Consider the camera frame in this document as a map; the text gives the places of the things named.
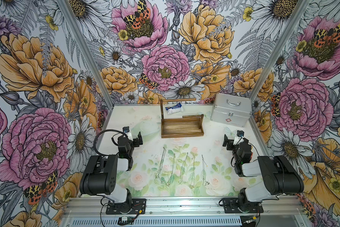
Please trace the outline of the wooden jewelry display stand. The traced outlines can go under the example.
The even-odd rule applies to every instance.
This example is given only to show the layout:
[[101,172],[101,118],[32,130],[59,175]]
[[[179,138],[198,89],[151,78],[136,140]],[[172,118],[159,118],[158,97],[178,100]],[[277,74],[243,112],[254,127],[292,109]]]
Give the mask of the wooden jewelry display stand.
[[186,99],[161,99],[161,137],[167,138],[185,138],[185,137],[202,137],[204,136],[203,119],[204,115],[185,115],[182,118],[164,118],[163,104],[168,102],[195,101],[196,98]]

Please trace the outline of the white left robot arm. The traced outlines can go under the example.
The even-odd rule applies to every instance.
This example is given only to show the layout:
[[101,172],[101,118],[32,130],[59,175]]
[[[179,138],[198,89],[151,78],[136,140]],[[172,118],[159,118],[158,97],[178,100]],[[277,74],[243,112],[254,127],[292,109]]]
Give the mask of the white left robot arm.
[[[114,132],[118,141],[111,138],[118,152],[105,155],[97,150],[98,138],[106,133]],[[130,191],[117,184],[117,173],[130,171],[133,166],[133,151],[143,145],[141,133],[131,139],[130,131],[104,130],[94,139],[93,149],[97,153],[89,158],[82,175],[79,189],[81,194],[99,196],[108,200],[107,214],[129,214],[135,211],[135,205]]]

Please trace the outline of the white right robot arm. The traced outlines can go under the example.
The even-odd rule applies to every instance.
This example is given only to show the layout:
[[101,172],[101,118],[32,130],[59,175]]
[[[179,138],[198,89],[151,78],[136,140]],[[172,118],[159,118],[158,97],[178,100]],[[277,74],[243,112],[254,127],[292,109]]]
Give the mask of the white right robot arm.
[[263,212],[262,202],[278,200],[280,195],[299,194],[304,183],[284,156],[258,156],[252,160],[252,144],[244,137],[231,140],[224,136],[223,146],[232,152],[231,164],[239,177],[260,176],[262,182],[239,190],[237,198],[222,198],[219,205],[225,213]]

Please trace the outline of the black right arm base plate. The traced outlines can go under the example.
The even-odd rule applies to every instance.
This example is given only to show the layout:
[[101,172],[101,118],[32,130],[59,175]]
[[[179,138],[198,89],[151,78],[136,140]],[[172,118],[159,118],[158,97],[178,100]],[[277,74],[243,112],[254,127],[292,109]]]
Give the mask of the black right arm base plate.
[[263,207],[260,202],[241,201],[236,198],[223,198],[218,203],[224,209],[226,214],[241,213],[263,213]]

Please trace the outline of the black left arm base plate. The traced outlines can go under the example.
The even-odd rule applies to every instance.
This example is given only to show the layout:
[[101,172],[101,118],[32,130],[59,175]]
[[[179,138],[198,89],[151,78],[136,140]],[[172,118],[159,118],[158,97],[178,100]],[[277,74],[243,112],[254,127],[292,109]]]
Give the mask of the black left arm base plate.
[[107,215],[142,215],[145,214],[146,199],[137,198],[132,201],[126,201],[124,203],[115,203],[108,205],[106,209]]

